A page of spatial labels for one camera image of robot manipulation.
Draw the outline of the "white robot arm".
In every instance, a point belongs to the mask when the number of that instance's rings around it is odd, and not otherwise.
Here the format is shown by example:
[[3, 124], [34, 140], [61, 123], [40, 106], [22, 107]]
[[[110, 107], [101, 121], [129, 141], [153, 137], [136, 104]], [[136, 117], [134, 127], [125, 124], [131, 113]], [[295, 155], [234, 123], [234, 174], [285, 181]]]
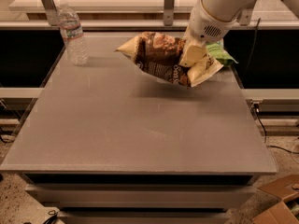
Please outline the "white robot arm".
[[[251, 16], [244, 11], [254, 9], [258, 0], [197, 0], [192, 8], [184, 34], [186, 41], [179, 64], [191, 67], [206, 55], [206, 43], [225, 37], [234, 23], [244, 17], [248, 24]], [[299, 17], [299, 0], [280, 0], [296, 17]]]

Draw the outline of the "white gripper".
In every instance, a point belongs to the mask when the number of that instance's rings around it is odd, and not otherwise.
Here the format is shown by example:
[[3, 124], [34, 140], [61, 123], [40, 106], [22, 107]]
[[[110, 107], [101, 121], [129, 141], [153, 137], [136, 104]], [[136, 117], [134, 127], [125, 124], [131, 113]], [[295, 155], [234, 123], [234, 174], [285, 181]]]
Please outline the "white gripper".
[[222, 40], [232, 28], [233, 21], [221, 21], [210, 15], [203, 0], [197, 0], [193, 7], [184, 39], [189, 42], [184, 46], [179, 64], [191, 67], [206, 56], [206, 43]]

